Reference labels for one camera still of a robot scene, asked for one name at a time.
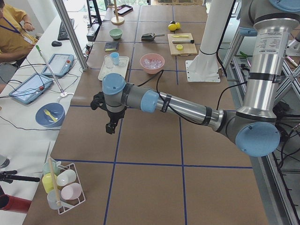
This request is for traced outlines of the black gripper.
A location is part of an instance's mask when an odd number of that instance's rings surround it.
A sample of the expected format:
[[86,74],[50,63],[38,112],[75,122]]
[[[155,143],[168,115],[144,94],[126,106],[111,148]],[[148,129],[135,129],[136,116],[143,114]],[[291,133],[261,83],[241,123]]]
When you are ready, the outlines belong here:
[[125,116],[125,108],[123,108],[119,112],[113,112],[112,109],[108,109],[108,104],[105,102],[105,97],[103,92],[99,92],[98,94],[93,96],[93,100],[90,104],[92,110],[96,110],[100,108],[108,113],[110,118],[110,122],[105,125],[105,130],[108,134],[115,134],[115,129],[118,125],[120,119]]

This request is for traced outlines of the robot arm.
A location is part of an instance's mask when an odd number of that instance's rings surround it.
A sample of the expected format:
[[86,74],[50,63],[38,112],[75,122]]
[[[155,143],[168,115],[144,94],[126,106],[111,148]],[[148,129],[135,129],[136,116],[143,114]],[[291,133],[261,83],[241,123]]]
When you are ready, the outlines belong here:
[[240,29],[256,34],[256,41],[242,106],[234,111],[213,110],[170,94],[127,83],[117,73],[106,75],[102,91],[90,104],[101,108],[110,118],[109,134],[128,107],[152,113],[155,110],[175,113],[187,121],[211,127],[223,134],[244,153],[253,157],[273,152],[280,141],[273,113],[276,91],[285,58],[290,32],[300,23],[297,0],[244,0]]

